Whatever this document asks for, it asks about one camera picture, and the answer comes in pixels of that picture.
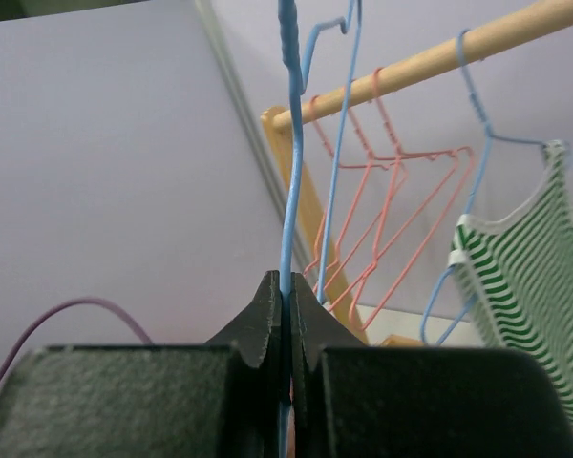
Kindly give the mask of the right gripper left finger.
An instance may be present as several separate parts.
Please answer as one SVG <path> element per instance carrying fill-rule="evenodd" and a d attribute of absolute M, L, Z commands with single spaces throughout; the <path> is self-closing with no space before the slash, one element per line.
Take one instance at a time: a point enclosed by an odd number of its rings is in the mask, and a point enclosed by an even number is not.
<path fill-rule="evenodd" d="M 47 346 L 0 391 L 0 457 L 275 457 L 281 295 L 207 343 Z"/>

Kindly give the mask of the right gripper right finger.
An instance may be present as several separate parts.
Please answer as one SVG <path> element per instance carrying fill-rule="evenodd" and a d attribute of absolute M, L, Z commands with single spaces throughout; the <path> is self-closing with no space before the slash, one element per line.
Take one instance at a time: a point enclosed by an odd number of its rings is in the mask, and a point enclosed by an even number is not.
<path fill-rule="evenodd" d="M 297 456 L 573 457 L 573 429 L 530 356 L 364 345 L 301 275 L 290 307 Z"/>

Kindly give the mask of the green white striped tank top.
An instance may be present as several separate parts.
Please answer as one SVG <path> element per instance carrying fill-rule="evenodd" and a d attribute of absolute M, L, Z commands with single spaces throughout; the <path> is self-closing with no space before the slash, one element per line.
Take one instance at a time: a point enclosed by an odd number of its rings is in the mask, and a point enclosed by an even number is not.
<path fill-rule="evenodd" d="M 573 202 L 569 149 L 543 148 L 534 194 L 499 221 L 463 215 L 449 262 L 483 343 L 531 355 L 546 371 L 573 428 Z"/>

